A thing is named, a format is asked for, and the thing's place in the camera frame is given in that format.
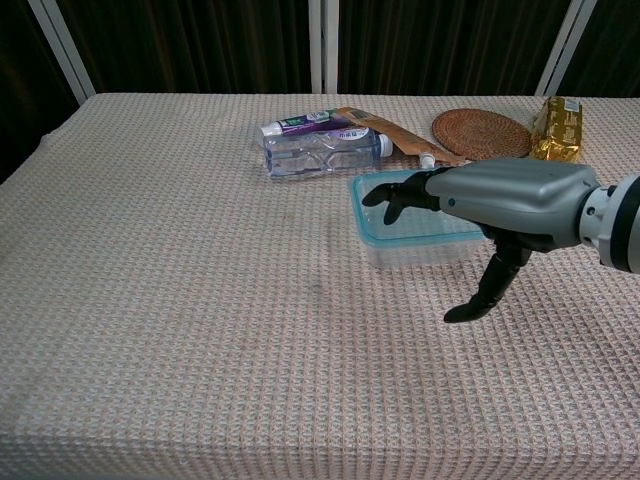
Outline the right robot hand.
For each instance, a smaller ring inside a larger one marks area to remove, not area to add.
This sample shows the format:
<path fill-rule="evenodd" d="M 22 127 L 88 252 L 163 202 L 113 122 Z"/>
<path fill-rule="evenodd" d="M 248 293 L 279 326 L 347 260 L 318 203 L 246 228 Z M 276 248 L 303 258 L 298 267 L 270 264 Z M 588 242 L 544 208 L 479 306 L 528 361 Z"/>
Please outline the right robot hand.
<path fill-rule="evenodd" d="M 586 244 L 597 249 L 602 264 L 627 270 L 624 195 L 621 186 L 602 186 L 588 166 L 505 158 L 419 171 L 374 187 L 362 203 L 385 203 L 387 225 L 408 207 L 442 211 L 478 225 L 494 242 L 477 292 L 444 316 L 447 323 L 462 323 L 486 315 L 533 252 Z"/>

